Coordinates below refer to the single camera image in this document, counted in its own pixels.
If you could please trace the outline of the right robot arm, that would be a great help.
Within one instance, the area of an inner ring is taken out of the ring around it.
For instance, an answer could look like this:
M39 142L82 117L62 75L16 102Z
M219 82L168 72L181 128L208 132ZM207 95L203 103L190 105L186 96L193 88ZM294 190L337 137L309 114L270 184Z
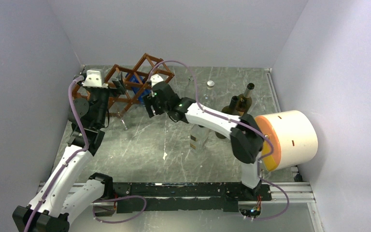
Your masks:
M149 117L167 114L174 122L204 126L231 142L234 157L242 168L242 196L253 200L260 193L257 161L263 150L264 136L250 114L228 115L206 107L191 98L180 98L165 81L151 81L152 92L143 97Z

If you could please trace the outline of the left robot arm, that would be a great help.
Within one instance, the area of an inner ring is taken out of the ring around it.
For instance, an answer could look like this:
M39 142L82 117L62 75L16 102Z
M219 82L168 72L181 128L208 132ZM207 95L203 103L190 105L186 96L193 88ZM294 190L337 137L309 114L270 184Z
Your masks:
M68 196L83 168L94 158L110 122L108 102L112 89L101 70L88 70L68 89L72 134L61 160L42 189L26 207L13 212L20 232L67 232L92 202L117 197L112 177L94 173L83 188Z

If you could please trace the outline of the brown wooden wine rack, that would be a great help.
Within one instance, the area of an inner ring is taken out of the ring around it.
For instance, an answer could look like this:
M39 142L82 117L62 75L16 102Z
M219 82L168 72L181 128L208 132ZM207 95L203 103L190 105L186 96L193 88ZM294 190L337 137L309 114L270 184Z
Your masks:
M162 68L157 68L155 71L142 72L140 70L143 63L149 63L151 68L163 59L156 58L147 53L139 59L133 68L126 68L118 64L114 64L110 71L105 76L105 83L111 90L117 90L116 94L112 94L108 99L108 109L110 109L116 102L125 103L125 107L118 113L112 113L112 116L120 117L124 115L129 108L134 104L140 104L142 94L147 90L151 90L150 74L160 74L166 83L169 83L174 78L174 73L168 68L166 64Z

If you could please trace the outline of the clear open glass bottle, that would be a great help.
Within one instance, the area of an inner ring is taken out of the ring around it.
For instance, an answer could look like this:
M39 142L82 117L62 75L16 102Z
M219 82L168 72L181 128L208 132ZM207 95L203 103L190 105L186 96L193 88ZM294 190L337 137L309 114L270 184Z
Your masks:
M196 94L196 91L195 91L194 77L189 76L188 83L185 87L184 96L190 99L195 99L195 94Z

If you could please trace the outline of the clear bottle with silver cap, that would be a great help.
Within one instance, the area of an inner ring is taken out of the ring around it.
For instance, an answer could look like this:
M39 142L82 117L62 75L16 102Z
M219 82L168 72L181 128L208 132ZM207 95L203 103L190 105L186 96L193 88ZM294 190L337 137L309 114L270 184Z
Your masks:
M214 109L217 99L214 86L215 82L213 80L207 81L206 87L203 90L202 96L200 98L201 104L211 109Z

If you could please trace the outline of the dark green wine bottle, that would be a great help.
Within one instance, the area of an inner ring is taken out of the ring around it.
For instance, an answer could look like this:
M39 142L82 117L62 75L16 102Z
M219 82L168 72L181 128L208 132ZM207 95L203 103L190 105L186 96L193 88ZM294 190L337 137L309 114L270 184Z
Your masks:
M239 97L238 96L233 96L230 100L230 103L223 107L223 109L221 110L222 113L224 114L228 114L228 115L239 115L238 111L236 110L236 106L237 106L237 103L239 101Z

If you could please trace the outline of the olive wine bottle black top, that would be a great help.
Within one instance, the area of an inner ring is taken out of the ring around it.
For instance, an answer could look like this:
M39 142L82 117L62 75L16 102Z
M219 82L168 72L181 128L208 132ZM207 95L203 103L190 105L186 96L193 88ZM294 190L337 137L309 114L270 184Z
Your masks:
M236 106L236 110L239 113L240 116L244 115L247 113L247 111L250 109L252 105L252 97L251 94L255 88L254 83L248 83L246 86L246 89L244 93L238 95L239 100Z

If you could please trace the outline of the white cylinder with orange lid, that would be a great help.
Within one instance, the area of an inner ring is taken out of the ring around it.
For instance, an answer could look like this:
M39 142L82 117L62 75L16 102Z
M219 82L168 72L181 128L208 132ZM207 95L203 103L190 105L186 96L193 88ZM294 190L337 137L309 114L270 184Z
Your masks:
M262 159L269 172L292 167L312 160L318 150L316 132L300 111L292 110L260 115L255 121L274 147L274 152Z

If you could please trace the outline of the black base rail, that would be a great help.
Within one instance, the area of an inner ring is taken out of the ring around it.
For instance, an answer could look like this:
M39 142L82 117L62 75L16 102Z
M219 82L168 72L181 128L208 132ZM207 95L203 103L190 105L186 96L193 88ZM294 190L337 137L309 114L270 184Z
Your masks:
M117 213L141 210L222 210L237 213L243 202L271 200L270 186L262 182L249 188L242 182L111 182L108 177L104 194L98 202L111 203Z

